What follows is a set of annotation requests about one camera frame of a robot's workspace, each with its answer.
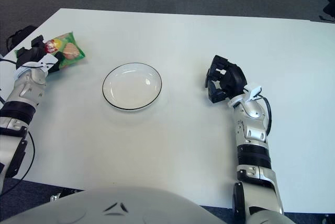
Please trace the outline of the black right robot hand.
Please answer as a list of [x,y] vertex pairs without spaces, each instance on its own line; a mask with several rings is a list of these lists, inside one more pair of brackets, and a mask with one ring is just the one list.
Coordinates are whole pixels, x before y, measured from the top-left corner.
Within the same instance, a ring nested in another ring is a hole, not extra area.
[[243,94],[246,85],[247,80],[240,67],[219,55],[214,56],[205,79],[208,98],[212,103]]

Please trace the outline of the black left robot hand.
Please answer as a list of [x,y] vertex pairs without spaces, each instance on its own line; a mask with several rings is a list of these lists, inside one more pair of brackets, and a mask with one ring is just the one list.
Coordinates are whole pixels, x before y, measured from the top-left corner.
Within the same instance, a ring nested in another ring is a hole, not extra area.
[[55,55],[46,51],[46,44],[43,42],[42,35],[37,36],[31,41],[31,48],[22,47],[16,52],[16,69],[42,69],[47,73],[56,72],[60,69],[61,63],[65,60],[62,52]]

